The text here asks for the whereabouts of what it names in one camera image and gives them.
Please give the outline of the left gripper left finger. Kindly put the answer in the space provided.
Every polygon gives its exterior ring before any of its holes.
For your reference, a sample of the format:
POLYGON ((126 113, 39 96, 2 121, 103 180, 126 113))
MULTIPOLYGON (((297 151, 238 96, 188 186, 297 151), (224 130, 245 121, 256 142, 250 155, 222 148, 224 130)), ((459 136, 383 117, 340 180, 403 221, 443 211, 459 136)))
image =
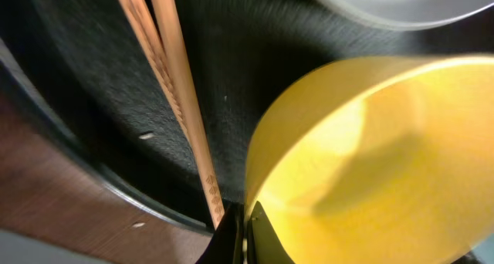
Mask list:
POLYGON ((231 204, 228 207, 196 264, 243 264, 243 214, 242 205, 231 204))

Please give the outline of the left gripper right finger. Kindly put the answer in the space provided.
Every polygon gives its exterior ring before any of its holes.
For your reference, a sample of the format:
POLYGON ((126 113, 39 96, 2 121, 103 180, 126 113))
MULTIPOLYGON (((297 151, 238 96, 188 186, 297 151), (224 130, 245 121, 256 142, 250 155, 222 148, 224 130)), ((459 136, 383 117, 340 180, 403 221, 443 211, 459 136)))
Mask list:
POLYGON ((246 222, 248 264, 293 264, 283 248, 261 203, 257 201, 246 222))

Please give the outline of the yellow bowl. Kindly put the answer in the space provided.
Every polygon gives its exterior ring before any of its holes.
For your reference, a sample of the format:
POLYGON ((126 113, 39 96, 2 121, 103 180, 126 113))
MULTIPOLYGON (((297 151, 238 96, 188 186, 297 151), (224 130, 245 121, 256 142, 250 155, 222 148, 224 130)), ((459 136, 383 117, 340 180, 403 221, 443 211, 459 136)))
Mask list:
POLYGON ((252 136, 245 220, 296 263, 454 262, 493 232, 493 57, 306 74, 252 136))

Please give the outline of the grey round plate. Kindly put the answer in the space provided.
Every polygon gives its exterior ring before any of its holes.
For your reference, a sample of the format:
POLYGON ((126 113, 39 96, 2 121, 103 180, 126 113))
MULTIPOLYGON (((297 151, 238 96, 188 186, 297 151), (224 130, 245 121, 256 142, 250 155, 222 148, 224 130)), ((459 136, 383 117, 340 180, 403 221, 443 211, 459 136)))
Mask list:
POLYGON ((317 0, 365 25, 418 31, 448 25, 493 7, 493 0, 317 0))

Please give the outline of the grey plastic dishwasher rack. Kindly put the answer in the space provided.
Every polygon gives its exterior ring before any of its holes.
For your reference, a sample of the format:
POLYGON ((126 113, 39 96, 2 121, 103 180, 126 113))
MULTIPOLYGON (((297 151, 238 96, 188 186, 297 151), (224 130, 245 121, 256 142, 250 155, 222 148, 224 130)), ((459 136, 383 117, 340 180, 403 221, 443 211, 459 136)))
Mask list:
POLYGON ((72 252, 14 232, 1 230, 1 264, 8 263, 107 264, 107 261, 72 252))

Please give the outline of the round black serving tray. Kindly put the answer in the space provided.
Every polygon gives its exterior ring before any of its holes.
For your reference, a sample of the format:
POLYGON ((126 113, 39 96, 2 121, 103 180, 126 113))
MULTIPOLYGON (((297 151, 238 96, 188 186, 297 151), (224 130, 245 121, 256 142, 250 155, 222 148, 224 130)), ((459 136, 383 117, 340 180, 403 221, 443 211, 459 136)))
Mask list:
MULTIPOLYGON (((223 202, 287 86, 358 56, 491 52, 493 11, 425 31, 375 29, 314 0, 175 0, 223 202)), ((208 234, 191 148, 117 0, 1 0, 1 89, 121 197, 208 234)))

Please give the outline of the wooden chopstick lower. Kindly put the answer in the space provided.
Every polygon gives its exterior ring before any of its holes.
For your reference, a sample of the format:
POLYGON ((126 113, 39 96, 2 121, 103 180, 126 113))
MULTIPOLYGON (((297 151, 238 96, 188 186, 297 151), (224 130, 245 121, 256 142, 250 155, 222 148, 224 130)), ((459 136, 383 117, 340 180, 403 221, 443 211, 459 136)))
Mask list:
POLYGON ((208 210, 217 228, 225 214, 215 169, 212 163, 188 54, 174 0, 151 0, 161 34, 171 80, 177 91, 186 134, 195 156, 208 210))

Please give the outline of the wooden chopstick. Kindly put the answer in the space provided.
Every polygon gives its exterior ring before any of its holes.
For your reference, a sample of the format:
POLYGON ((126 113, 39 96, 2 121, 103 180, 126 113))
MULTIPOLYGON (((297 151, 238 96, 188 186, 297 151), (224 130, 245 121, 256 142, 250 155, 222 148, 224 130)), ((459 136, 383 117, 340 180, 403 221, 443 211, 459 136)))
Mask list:
POLYGON ((188 54, 174 0, 151 0, 161 34, 171 80, 177 91, 186 134, 195 156, 208 210, 217 228, 225 214, 215 169, 212 163, 188 54))
POLYGON ((168 75, 167 58, 161 37, 152 19, 145 0, 118 0, 134 34, 144 51, 156 79, 167 98, 171 109, 187 140, 188 132, 184 124, 180 103, 175 96, 173 81, 168 75))

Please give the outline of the wooden chopstick upper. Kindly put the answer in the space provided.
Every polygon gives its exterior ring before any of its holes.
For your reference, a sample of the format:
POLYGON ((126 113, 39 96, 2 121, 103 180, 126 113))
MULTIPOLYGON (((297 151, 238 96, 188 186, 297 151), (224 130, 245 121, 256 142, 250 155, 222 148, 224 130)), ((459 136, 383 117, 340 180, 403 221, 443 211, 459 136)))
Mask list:
POLYGON ((134 34, 144 51, 156 79, 167 98, 171 109, 187 140, 188 132, 184 124, 180 103, 175 96, 173 81, 168 75, 167 58, 161 37, 152 19, 145 0, 118 0, 134 34))

